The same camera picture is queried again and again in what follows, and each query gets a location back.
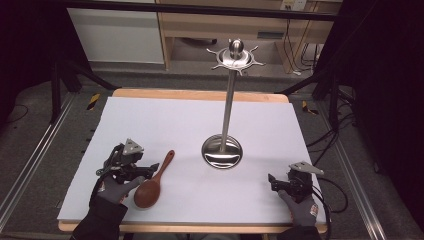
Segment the gray carpet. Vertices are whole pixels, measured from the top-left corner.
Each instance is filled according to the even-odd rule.
[[[125,87],[226,90],[227,86],[225,75],[193,76],[154,73],[140,75],[107,72],[99,73],[99,75],[111,83]],[[236,91],[274,92],[285,89],[293,84],[293,81],[243,77],[238,79]],[[57,234],[66,235],[57,227],[56,217],[59,209],[56,205],[65,197],[83,151],[88,146],[88,140],[100,120],[107,96],[112,93],[86,79],[82,79],[82,82],[84,83],[82,91],[76,94],[66,120],[9,218],[3,233],[43,233],[51,234],[49,236],[57,239],[59,239],[55,236]],[[2,180],[0,196],[7,194],[48,125],[51,111],[49,86],[49,83],[44,83],[23,92],[19,97],[19,103],[29,108],[28,114],[21,120],[5,126],[0,133],[0,161],[9,173],[0,175]],[[310,92],[311,87],[302,89],[300,93]],[[101,93],[101,97],[94,110],[88,111],[86,107],[93,93]],[[305,142],[310,143],[321,137],[328,129],[322,117],[326,113],[320,112],[319,115],[314,115],[302,111],[302,100],[310,100],[307,96],[306,94],[294,95],[290,97],[290,101],[295,107]],[[350,111],[347,106],[340,108],[340,118],[349,114]],[[364,185],[388,239],[424,239],[423,233],[399,200],[390,179],[374,173],[372,158],[358,130],[348,123],[340,131],[339,138]],[[309,150],[323,149],[325,145],[326,142],[322,142]],[[16,151],[16,146],[24,147]],[[319,152],[310,154],[313,162],[319,154]],[[369,239],[368,231],[353,200],[334,147],[327,151],[317,166],[325,171],[325,178],[340,185],[349,198],[349,207],[346,211],[331,215],[332,239]],[[337,188],[324,181],[320,181],[320,186],[326,201],[333,210],[343,207],[343,195]]]

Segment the aluminum rail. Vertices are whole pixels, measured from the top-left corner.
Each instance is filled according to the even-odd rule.
[[[24,166],[15,183],[13,184],[12,188],[9,190],[9,193],[7,194],[6,198],[0,205],[0,233],[3,231],[7,220],[9,220],[13,210],[18,204],[19,199],[25,191],[25,188],[28,186],[28,183],[30,182],[32,176],[37,170],[38,165],[43,159],[44,154],[47,152],[50,144],[56,136],[56,133],[58,132],[60,126],[66,118],[66,115],[69,112],[75,95],[75,93],[68,93],[64,103],[62,104],[63,110],[61,114],[54,123],[49,125],[43,137],[39,141],[37,147],[33,151],[31,157],[28,159],[26,165]]]
[[[320,112],[328,112],[326,107],[323,106],[324,103],[318,102],[317,107]],[[331,129],[330,122],[323,116],[323,120],[328,129]],[[335,144],[335,148],[337,154],[339,155],[339,163],[342,167],[343,173],[346,177],[347,183],[352,191],[353,198],[355,200],[356,205],[358,206],[358,210],[362,216],[362,219],[365,223],[365,227],[368,230],[368,233],[373,240],[384,240],[387,239],[384,233],[384,230],[380,224],[380,221],[377,218],[377,215],[374,212],[372,204],[368,199],[368,196],[362,187],[361,182],[359,181],[358,176],[353,169],[352,164],[350,163],[349,157],[340,141],[338,139]]]
[[[215,7],[179,4],[154,4],[134,2],[112,2],[112,1],[87,1],[87,0],[39,0],[50,4],[60,5],[66,8],[116,10],[131,12],[162,12],[162,13],[184,13],[204,14],[239,17],[279,18],[297,20],[316,20],[334,22],[342,18],[333,13],[298,12],[253,8]]]

